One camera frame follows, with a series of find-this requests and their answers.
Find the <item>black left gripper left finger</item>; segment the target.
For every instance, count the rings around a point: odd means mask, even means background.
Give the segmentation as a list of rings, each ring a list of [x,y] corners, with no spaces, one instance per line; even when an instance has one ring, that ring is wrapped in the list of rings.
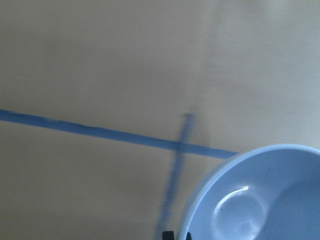
[[[173,231],[163,231],[162,240],[175,240],[175,234]]]

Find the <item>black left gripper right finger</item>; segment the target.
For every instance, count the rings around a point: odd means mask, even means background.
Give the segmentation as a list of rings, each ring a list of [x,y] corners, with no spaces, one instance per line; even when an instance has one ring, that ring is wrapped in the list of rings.
[[[190,232],[187,233],[186,240],[192,240],[192,235]]]

